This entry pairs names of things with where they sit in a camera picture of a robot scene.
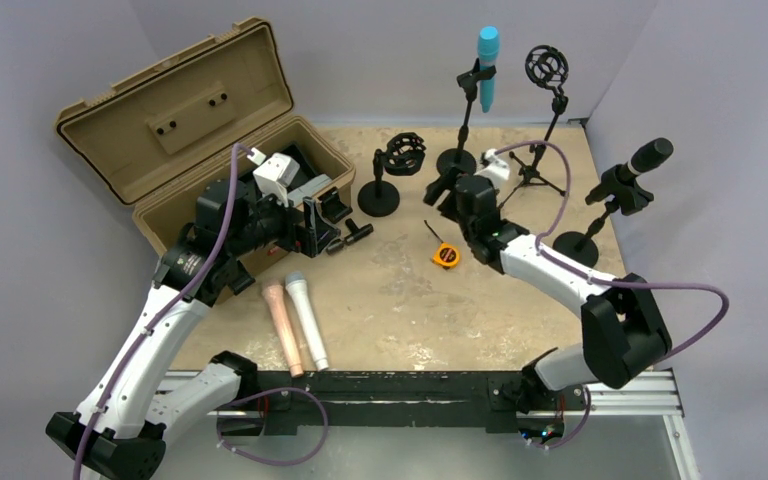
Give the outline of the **white grey-headed microphone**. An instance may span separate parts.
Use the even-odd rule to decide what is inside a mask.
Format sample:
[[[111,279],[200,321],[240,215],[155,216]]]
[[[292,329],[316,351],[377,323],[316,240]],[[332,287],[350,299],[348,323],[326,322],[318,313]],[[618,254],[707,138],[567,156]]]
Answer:
[[[309,296],[308,282],[300,271],[285,277],[285,289],[294,304],[307,346],[317,371],[330,369],[327,351]]]

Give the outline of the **pink microphone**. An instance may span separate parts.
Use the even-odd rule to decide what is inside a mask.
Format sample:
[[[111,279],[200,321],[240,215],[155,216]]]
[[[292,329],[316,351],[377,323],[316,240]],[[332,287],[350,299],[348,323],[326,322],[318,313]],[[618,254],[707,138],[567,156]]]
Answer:
[[[281,343],[290,376],[299,378],[304,374],[304,368],[284,300],[284,287],[277,281],[270,281],[263,285],[261,292]]]

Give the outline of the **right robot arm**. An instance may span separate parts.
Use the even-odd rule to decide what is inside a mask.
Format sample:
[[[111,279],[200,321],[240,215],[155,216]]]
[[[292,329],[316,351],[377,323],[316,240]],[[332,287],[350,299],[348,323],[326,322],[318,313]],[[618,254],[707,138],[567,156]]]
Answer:
[[[586,270],[502,218],[492,180],[457,166],[431,182],[423,201],[456,222],[476,260],[548,295],[581,322],[582,341],[551,349],[521,370],[511,400],[523,413],[548,405],[570,386],[625,386],[672,348],[647,282]]]

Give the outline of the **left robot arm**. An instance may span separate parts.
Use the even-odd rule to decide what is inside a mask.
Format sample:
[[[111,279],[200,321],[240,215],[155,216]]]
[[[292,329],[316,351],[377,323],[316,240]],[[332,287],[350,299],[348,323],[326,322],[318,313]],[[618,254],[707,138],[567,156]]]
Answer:
[[[157,389],[220,294],[254,283],[244,255],[276,246],[316,257],[339,237],[349,212],[336,189],[283,204],[251,182],[210,183],[193,220],[161,257],[143,311],[103,378],[75,410],[57,412],[47,424],[48,437],[73,459],[73,476],[148,479],[201,416],[224,405],[244,409],[262,397],[257,365],[229,351],[174,391]]]

